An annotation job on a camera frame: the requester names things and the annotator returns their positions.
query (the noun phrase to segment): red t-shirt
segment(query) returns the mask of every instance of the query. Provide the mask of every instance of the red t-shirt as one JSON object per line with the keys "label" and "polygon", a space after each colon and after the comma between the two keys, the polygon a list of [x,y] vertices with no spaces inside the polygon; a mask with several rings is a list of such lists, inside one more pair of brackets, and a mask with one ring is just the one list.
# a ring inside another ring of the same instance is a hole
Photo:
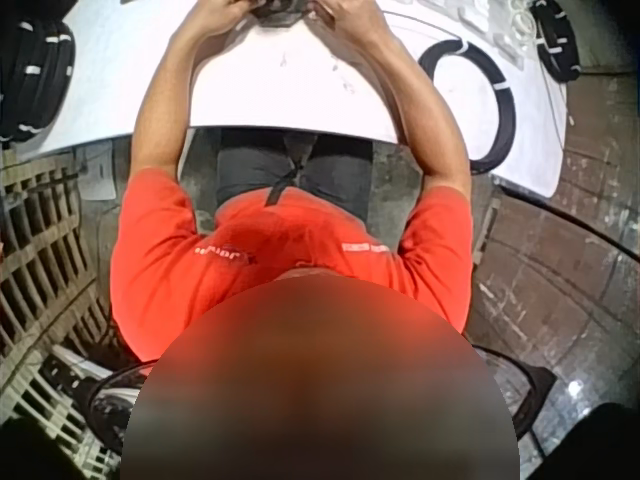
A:
{"label": "red t-shirt", "polygon": [[269,189],[227,202],[211,235],[196,232],[191,201],[165,172],[129,182],[111,261],[111,302],[125,340],[158,358],[189,323],[239,292],[302,266],[324,267],[421,302],[462,332],[471,297],[472,220],[458,191],[424,194],[398,253],[362,223],[297,188],[265,206]]}

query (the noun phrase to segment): white table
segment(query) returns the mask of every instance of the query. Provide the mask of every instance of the white table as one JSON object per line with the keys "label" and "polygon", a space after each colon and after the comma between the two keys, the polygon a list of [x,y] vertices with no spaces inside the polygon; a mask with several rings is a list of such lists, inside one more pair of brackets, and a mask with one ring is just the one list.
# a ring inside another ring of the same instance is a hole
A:
{"label": "white table", "polygon": [[[77,43],[67,98],[54,125],[19,146],[18,157],[28,159],[130,135],[169,37],[194,2],[136,0],[120,5],[119,0],[80,0],[66,18]],[[396,14],[452,32],[496,61],[513,90],[518,125],[513,149],[494,174],[550,197],[562,164],[567,116],[564,89],[537,60],[526,59],[524,69],[519,70],[470,30],[421,4],[378,3],[415,58],[433,43],[452,37]],[[331,38],[323,41],[304,22],[288,30],[262,29],[252,22],[242,30],[241,42],[208,61],[199,72],[192,127],[270,126],[397,142],[375,81],[366,78],[367,67]],[[448,57],[438,66],[435,84],[460,124],[470,155],[484,155],[497,127],[497,106],[487,80],[467,61]]]}

